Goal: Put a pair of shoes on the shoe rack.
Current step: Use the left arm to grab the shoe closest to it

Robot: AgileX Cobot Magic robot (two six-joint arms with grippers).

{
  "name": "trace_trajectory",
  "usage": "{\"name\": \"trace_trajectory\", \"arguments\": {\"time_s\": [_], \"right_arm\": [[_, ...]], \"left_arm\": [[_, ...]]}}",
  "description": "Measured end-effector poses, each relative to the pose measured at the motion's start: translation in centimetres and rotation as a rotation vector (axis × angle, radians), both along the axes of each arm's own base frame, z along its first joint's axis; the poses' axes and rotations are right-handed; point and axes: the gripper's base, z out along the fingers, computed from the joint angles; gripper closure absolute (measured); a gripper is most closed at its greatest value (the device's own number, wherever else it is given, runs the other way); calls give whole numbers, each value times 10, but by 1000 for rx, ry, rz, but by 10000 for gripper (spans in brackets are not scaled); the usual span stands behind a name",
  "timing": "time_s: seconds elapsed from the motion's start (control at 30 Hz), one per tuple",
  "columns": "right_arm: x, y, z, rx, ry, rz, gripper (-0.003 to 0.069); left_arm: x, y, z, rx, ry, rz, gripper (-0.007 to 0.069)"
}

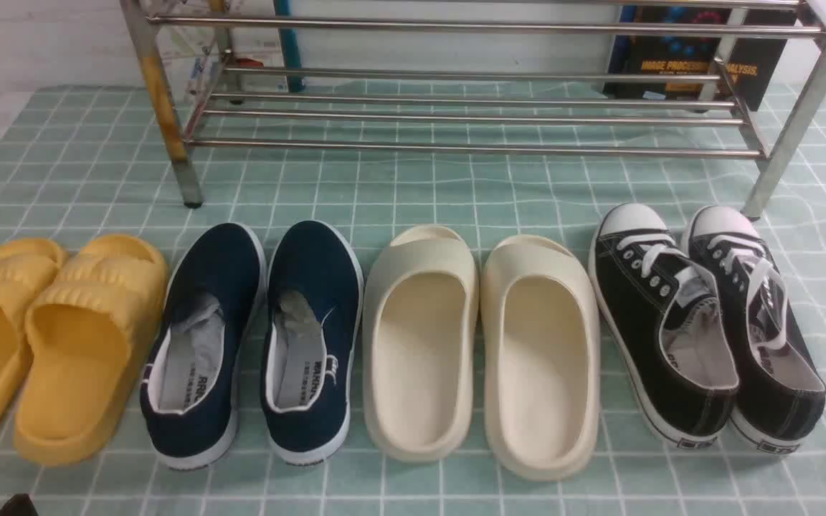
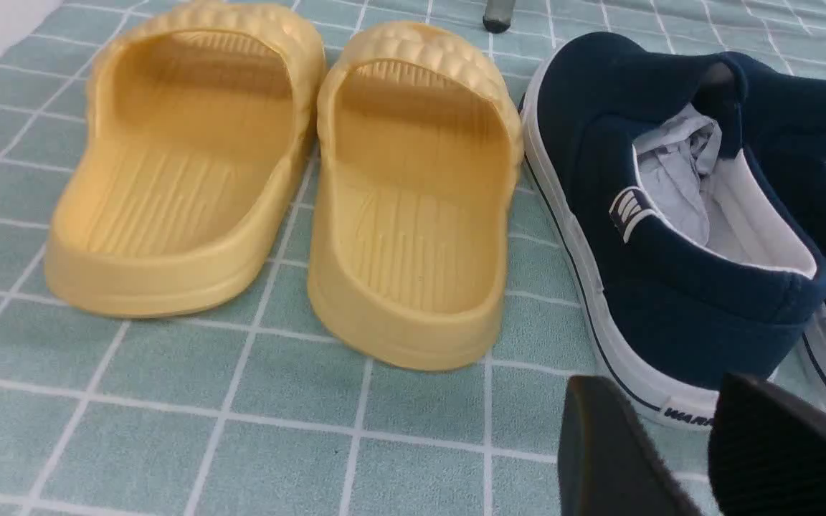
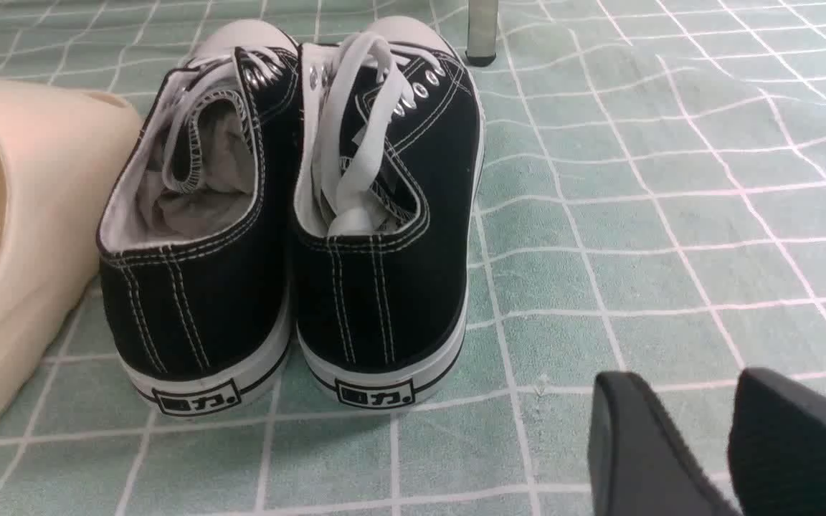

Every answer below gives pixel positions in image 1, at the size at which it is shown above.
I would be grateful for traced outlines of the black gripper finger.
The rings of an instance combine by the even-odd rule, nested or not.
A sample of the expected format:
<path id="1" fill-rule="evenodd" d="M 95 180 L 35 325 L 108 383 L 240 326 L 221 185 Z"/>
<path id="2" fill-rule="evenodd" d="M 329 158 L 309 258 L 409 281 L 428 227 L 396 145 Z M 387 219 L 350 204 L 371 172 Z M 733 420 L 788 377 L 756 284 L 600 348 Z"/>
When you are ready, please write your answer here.
<path id="1" fill-rule="evenodd" d="M 0 507 L 0 516 L 39 516 L 39 513 L 29 494 L 16 494 Z"/>

